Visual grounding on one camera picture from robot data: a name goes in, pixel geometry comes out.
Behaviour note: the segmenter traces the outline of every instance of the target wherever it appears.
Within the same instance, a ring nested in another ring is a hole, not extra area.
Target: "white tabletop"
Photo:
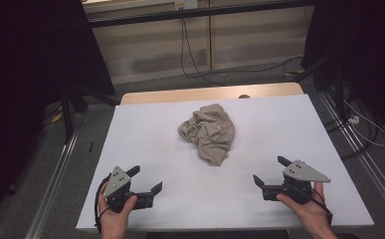
[[[229,157],[209,166],[177,128],[193,111],[220,104],[235,125]],[[373,221],[307,95],[262,99],[158,103],[116,107],[77,228],[94,228],[99,183],[118,165],[140,165],[131,190],[149,191],[163,181],[152,208],[132,211],[131,231],[297,228],[296,216],[280,202],[265,201],[253,180],[279,185],[282,155],[300,159],[331,178],[324,184],[333,226]]]

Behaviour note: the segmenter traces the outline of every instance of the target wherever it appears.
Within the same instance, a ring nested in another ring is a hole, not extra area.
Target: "wall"
[[[173,0],[86,3],[90,19],[174,10]],[[200,0],[199,7],[261,1]],[[199,71],[281,62],[302,56],[312,7],[186,19],[188,39]],[[94,29],[115,85],[182,75],[180,20]],[[183,66],[195,73],[184,42]]]

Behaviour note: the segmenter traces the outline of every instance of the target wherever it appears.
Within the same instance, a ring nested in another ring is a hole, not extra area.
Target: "floor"
[[[285,77],[285,72],[299,70],[298,60],[295,60],[263,71],[276,65],[222,70],[206,75],[206,80],[182,75],[118,85],[115,86],[115,98],[119,100],[129,92],[217,87],[209,81],[225,86],[287,82],[291,77]],[[316,92],[311,79],[300,84],[325,123],[325,129],[330,131],[328,134],[339,155],[344,157],[352,153],[355,150],[352,146],[360,146],[357,140],[363,143],[364,139],[355,137],[349,125],[338,128],[340,122],[331,122],[335,118],[331,91]],[[73,120],[78,124],[77,138],[70,143],[63,144],[65,131],[61,120],[44,127],[30,163],[16,182],[16,193],[6,196],[0,205],[0,238],[99,238],[96,233],[80,232],[75,227],[105,141],[113,108],[94,99],[87,101],[90,108],[85,114],[73,113]],[[352,105],[363,111],[367,118],[373,119],[367,106],[359,100],[357,102],[359,105]],[[364,119],[361,119],[358,129],[368,135],[368,124]],[[378,132],[376,141],[385,143],[385,135]],[[375,225],[346,230],[334,228],[334,231],[351,232],[366,239],[385,238],[385,146],[372,145],[356,156],[343,159],[343,163]],[[351,203],[351,198],[343,198],[343,203]],[[293,239],[309,238],[301,229],[293,229],[289,233]],[[128,238],[145,238],[145,234],[130,233]]]

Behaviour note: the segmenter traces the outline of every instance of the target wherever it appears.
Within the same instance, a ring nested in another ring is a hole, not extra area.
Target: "beige cloth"
[[[199,157],[220,166],[230,150],[235,127],[224,109],[214,104],[194,112],[178,131],[186,140],[198,144]]]

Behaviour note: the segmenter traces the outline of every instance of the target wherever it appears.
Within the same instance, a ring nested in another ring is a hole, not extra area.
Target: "human hand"
[[[123,210],[120,213],[111,211],[108,203],[104,199],[104,191],[108,182],[106,182],[99,191],[98,212],[102,214],[101,221],[101,238],[102,239],[124,239],[127,231],[127,219],[129,213],[135,206],[136,195],[130,196],[124,203]]]
[[[316,192],[312,192],[312,197],[320,203],[324,203],[322,182],[316,182],[314,186]],[[296,215],[300,224],[315,239],[337,238],[329,227],[324,209],[309,201],[300,205],[284,194],[278,194],[277,200],[290,208]]]

